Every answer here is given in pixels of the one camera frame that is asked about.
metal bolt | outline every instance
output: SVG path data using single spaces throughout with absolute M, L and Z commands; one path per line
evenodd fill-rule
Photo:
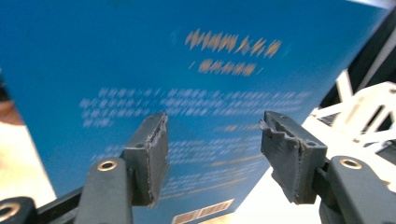
M 340 162 L 347 168 L 355 169 L 355 170 L 361 169 L 361 164 L 358 163 L 357 161 L 351 159 L 342 159 L 340 160 Z
M 117 163 L 115 161 L 102 161 L 97 168 L 99 171 L 109 171 L 116 168 L 116 166 Z

book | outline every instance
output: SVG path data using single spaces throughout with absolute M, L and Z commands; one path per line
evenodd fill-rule
M 303 122 L 388 13 L 341 0 L 3 1 L 0 67 L 58 196 L 165 111 L 170 168 L 134 222 L 196 223 L 234 211 L 269 167 L 264 111 Z

blue book cover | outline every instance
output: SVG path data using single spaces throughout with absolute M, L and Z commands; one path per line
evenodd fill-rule
M 265 110 L 303 122 L 389 11 L 344 1 L 0 3 L 0 67 L 58 196 L 169 115 L 159 205 L 135 223 L 234 211 L 268 168 Z

